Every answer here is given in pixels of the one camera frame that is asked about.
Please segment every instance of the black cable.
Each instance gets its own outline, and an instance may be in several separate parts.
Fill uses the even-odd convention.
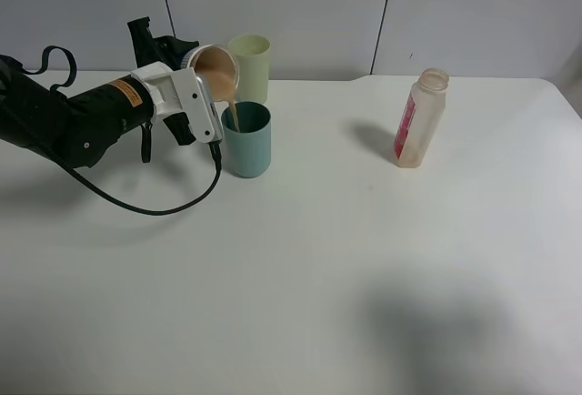
[[[16,70],[20,70],[20,72],[22,72],[23,74],[26,74],[26,75],[41,75],[44,72],[46,72],[46,70],[48,69],[48,59],[51,55],[51,52],[53,52],[55,49],[60,49],[61,51],[63,51],[63,54],[65,54],[66,61],[69,62],[69,76],[63,84],[53,84],[50,88],[50,92],[51,93],[56,92],[57,88],[59,88],[59,87],[69,87],[75,82],[76,61],[75,61],[75,57],[73,56],[73,53],[71,51],[69,51],[68,49],[65,49],[64,47],[54,46],[54,45],[47,46],[43,50],[40,69],[38,69],[36,72],[29,72],[27,70],[24,70],[22,67],[22,64],[16,60],[14,60],[15,65],[13,66],[13,68],[15,68]]]
[[[214,190],[216,184],[218,183],[218,179],[220,178],[220,172],[222,170],[222,155],[220,153],[220,146],[219,142],[211,142],[209,144],[210,153],[212,154],[212,158],[215,161],[216,174],[215,179],[212,181],[212,184],[210,185],[206,192],[204,192],[196,199],[188,202],[187,204],[184,204],[183,206],[170,208],[168,210],[147,210],[145,208],[135,207],[130,204],[126,204],[125,202],[120,201],[115,197],[112,197],[108,193],[105,193],[99,187],[94,185],[91,181],[83,177],[76,170],[70,167],[60,156],[58,156],[56,152],[53,151],[53,149],[45,145],[43,140],[39,136],[37,136],[30,128],[28,128],[26,123],[24,123],[22,119],[17,114],[15,114],[15,112],[12,111],[11,108],[9,108],[8,106],[3,106],[3,109],[27,133],[27,135],[30,136],[30,138],[35,143],[35,146],[38,147],[48,158],[50,158],[58,166],[60,166],[67,174],[76,179],[79,183],[87,187],[89,190],[96,193],[101,198],[111,202],[112,204],[115,204],[118,207],[125,208],[126,210],[133,211],[135,213],[140,213],[142,215],[148,216],[167,216],[172,215],[174,213],[179,213],[180,211],[186,210],[187,208],[190,208],[198,204],[200,201],[202,201],[208,195],[210,195],[210,192]]]

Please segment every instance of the bottle cap opening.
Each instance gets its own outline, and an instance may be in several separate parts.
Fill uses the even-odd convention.
[[[448,74],[443,70],[431,67],[422,73],[419,81],[422,86],[429,90],[442,92],[448,87]]]

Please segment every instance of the small cup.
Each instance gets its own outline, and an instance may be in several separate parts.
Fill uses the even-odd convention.
[[[232,169],[244,178],[263,174],[271,164],[271,113],[257,102],[236,103],[240,132],[227,108],[221,117]]]
[[[196,74],[204,74],[205,69],[212,69],[227,76],[233,83],[234,88],[238,87],[238,64],[235,56],[225,47],[219,45],[199,46],[188,52],[182,59],[182,68],[193,67]],[[210,93],[213,101],[223,100],[224,96],[216,95],[216,85],[213,78],[207,77]]]
[[[269,88],[271,43],[260,35],[240,35],[228,42],[228,50],[238,62],[238,99],[266,102]]]

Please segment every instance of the orange warning label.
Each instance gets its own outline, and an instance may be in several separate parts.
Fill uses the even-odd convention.
[[[137,93],[137,91],[127,84],[127,82],[121,79],[116,79],[109,83],[111,86],[118,89],[121,93],[125,95],[131,106],[140,106],[144,103],[142,97]]]

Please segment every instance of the plastic bottle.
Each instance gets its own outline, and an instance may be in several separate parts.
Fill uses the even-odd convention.
[[[435,68],[425,70],[412,85],[394,140],[399,166],[419,167],[422,163],[445,111],[447,87],[447,73]]]

